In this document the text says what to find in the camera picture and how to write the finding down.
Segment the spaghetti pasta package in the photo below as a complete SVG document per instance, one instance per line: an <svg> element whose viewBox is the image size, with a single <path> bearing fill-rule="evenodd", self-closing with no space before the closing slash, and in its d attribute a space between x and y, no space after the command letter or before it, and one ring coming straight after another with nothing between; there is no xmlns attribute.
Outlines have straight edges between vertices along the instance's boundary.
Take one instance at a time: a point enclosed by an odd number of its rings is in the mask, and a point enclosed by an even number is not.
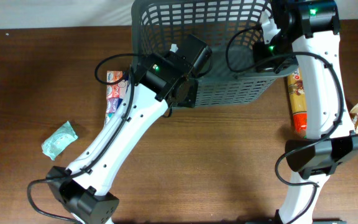
<svg viewBox="0 0 358 224"><path fill-rule="evenodd" d="M295 132L301 138L305 138L307 129L307 106L303 79L299 68L287 77L287 87Z"/></svg>

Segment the grey plastic mesh basket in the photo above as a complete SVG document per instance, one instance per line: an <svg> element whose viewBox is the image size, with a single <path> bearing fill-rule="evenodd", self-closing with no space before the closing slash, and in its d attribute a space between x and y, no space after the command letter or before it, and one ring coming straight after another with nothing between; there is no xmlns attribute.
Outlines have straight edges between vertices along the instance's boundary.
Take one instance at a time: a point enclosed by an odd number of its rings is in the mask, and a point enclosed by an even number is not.
<svg viewBox="0 0 358 224"><path fill-rule="evenodd" d="M189 34L206 42L212 59L203 68L195 105L247 104L256 100L276 79L292 74L296 65L285 63L279 73L271 63L265 71L236 73L254 64L254 46L264 42L254 30L272 18L270 1L136 0L131 8L132 49L135 53L163 53L180 45Z"/></svg>

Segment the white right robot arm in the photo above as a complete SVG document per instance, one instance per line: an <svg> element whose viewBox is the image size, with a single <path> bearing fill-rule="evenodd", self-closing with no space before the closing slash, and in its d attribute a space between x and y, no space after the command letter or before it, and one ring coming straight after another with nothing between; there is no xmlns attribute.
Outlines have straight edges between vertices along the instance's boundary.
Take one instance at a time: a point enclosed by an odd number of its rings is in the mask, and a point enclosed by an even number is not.
<svg viewBox="0 0 358 224"><path fill-rule="evenodd" d="M281 160L291 178L275 223L311 223L324 184L358 155L358 133L346 106L339 65L340 20L334 1L272 1L261 22L264 56L257 68L295 64L306 92L306 137L289 140Z"/></svg>

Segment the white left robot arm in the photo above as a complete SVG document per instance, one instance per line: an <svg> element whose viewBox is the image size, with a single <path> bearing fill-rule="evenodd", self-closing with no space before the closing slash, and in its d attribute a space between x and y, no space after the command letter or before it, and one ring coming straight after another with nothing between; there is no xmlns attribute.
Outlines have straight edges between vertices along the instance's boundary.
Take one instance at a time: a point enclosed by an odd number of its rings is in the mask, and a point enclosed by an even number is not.
<svg viewBox="0 0 358 224"><path fill-rule="evenodd" d="M119 199L113 180L146 130L170 108L193 108L198 77L211 48L190 34L176 49L144 56L129 74L129 91L97 138L68 167L47 174L54 197L75 223L111 223Z"/></svg>

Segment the teal tissue pocket pack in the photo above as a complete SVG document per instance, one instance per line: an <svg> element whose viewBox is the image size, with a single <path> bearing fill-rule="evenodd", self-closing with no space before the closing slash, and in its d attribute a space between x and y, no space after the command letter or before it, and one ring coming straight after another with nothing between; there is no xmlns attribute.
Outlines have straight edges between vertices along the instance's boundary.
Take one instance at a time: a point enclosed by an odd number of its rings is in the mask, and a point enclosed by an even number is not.
<svg viewBox="0 0 358 224"><path fill-rule="evenodd" d="M49 138L42 143L42 152L52 161L62 153L66 147L76 141L78 136L69 121L61 125Z"/></svg>

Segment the Kleenex tissue multipack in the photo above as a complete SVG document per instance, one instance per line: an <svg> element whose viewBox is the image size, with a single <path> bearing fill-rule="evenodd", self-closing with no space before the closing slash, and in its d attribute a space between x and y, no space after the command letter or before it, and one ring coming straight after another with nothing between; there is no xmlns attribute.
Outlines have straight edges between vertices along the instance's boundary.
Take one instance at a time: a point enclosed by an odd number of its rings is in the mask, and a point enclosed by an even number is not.
<svg viewBox="0 0 358 224"><path fill-rule="evenodd" d="M104 119L104 125L107 125L112 116L117 111L119 105L122 103L127 88L129 86L128 78L123 71L107 71L107 82L113 83L121 80L119 83L114 85L108 85L106 89L106 113Z"/></svg>

